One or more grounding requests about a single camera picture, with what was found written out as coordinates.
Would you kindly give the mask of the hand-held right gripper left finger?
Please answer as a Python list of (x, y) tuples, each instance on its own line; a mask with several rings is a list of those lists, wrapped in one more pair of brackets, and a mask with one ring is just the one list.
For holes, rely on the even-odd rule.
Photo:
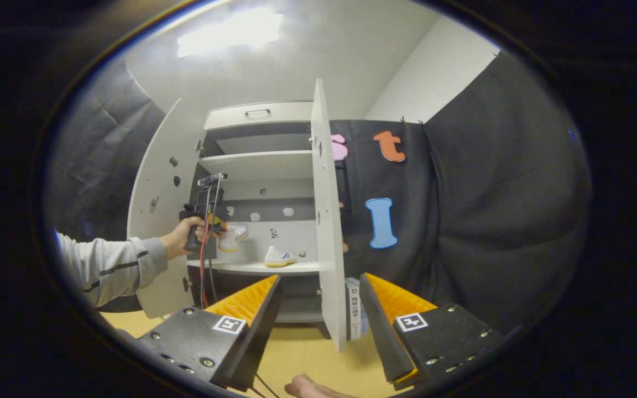
[(271, 275), (206, 309), (181, 309), (139, 337), (138, 348), (187, 383), (250, 390), (282, 296), (283, 278)]

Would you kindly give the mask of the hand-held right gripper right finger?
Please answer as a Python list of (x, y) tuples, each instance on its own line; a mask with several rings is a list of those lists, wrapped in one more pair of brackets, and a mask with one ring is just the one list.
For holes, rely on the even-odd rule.
[(428, 302), (387, 280), (363, 274), (361, 303), (382, 361), (395, 390), (442, 390), (473, 373), (503, 346), (503, 333), (464, 307)]

